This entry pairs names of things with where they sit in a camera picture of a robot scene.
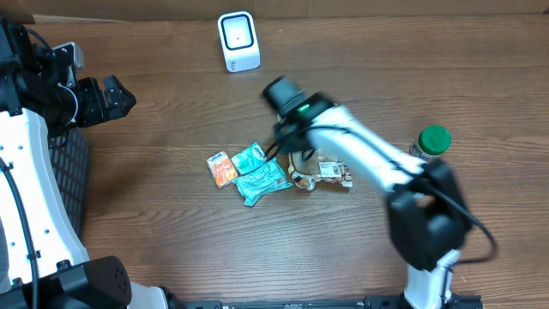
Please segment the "teal snack packet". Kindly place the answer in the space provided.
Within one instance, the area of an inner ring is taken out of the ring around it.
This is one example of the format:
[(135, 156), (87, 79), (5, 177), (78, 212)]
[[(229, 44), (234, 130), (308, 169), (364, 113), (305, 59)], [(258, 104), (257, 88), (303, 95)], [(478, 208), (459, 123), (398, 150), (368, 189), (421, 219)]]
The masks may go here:
[(232, 181), (244, 198), (244, 205), (253, 207), (263, 196), (293, 186), (276, 159), (266, 161), (257, 170)]

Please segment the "green tissue pack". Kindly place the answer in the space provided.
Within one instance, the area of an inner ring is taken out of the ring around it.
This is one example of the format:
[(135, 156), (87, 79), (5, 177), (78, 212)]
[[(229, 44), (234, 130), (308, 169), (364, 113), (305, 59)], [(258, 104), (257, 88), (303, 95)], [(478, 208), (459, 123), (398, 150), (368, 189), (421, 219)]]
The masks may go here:
[(255, 171), (267, 160), (261, 146), (254, 142), (231, 158), (232, 164), (240, 175)]

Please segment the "brown snack pouch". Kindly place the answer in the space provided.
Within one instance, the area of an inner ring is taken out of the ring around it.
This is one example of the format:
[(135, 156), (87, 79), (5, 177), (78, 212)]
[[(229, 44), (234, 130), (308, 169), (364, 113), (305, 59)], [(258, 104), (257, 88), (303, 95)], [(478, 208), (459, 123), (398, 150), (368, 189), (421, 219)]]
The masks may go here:
[(353, 177), (346, 163), (321, 150), (294, 152), (288, 156), (288, 173), (300, 189), (312, 191), (320, 182), (353, 186)]

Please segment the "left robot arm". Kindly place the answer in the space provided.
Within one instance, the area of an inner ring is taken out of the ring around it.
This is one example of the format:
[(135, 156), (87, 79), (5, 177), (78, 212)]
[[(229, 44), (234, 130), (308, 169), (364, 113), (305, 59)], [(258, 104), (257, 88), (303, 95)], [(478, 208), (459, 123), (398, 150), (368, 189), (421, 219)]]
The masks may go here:
[(4, 308), (177, 308), (166, 288), (132, 282), (114, 256), (91, 259), (69, 221), (54, 169), (75, 128), (125, 117), (135, 96), (115, 76), (77, 79), (74, 43), (49, 46), (1, 22), (1, 305)]

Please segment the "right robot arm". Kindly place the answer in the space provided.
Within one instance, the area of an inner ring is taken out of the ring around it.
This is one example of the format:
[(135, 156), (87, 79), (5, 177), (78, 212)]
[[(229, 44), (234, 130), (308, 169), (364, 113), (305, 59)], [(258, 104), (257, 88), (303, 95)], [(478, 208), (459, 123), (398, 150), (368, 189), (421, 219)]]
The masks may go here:
[(404, 308), (450, 308), (452, 268), (472, 224), (451, 168), (414, 157), (368, 129), (321, 92), (280, 76), (262, 97), (281, 117), (281, 152), (322, 150), (346, 163), (385, 204), (392, 243), (407, 263)]

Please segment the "green lid jar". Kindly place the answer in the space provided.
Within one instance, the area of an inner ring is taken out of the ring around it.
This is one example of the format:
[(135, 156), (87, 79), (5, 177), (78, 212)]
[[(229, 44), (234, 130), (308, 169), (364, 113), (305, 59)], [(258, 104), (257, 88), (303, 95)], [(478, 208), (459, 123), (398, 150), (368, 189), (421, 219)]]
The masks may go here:
[(425, 161), (432, 161), (446, 152), (451, 144), (451, 134), (441, 125), (425, 127), (409, 147), (409, 154)]

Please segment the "orange tissue pack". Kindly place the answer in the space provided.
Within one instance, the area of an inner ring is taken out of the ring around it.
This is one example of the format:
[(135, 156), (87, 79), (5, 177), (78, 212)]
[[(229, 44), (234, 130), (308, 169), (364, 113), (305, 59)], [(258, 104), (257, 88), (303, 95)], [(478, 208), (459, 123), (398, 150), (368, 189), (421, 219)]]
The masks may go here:
[(209, 157), (207, 165), (219, 189), (231, 184), (238, 177), (237, 170), (225, 151)]

